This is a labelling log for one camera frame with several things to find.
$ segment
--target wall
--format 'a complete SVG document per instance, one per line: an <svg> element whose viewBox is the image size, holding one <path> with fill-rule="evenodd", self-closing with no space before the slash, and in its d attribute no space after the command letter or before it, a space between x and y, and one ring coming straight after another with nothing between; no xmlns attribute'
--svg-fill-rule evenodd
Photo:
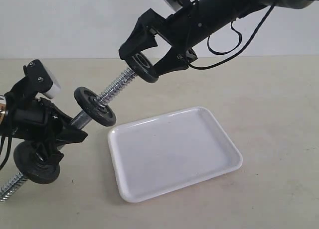
<svg viewBox="0 0 319 229"><path fill-rule="evenodd" d="M110 58L118 57L137 18L152 7L163 16L172 13L162 0L0 0L0 58ZM319 54L319 3L303 10L277 8L244 55ZM245 39L265 11L240 19L235 26ZM219 51L232 48L237 35L229 26L212 38ZM165 42L149 50L161 57ZM210 56L205 43L196 48Z"/></svg>

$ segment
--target white plastic tray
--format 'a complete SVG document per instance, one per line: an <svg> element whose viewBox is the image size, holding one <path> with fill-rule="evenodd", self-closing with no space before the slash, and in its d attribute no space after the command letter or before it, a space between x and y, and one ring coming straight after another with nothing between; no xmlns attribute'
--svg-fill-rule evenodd
<svg viewBox="0 0 319 229"><path fill-rule="evenodd" d="M235 171L243 161L202 107L117 126L108 141L119 192L131 203Z"/></svg>

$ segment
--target table surface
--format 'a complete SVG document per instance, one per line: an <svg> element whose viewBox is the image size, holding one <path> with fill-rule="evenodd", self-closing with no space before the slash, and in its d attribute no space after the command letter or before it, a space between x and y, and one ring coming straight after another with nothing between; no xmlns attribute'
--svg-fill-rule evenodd
<svg viewBox="0 0 319 229"><path fill-rule="evenodd" d="M23 77L28 60L0 60L0 92ZM198 64L216 62L201 59ZM126 67L116 59L43 60L67 114L73 91L99 93ZM117 124L187 107L213 112L243 155L236 172L138 204L118 193L107 134L91 122L82 144L63 148L61 174L50 185L27 182L0 205L2 229L201 228L300 229L319 224L319 57L243 57L209 71L136 79L110 106ZM13 148L18 143L14 140ZM3 184L17 169L12 156Z"/></svg>

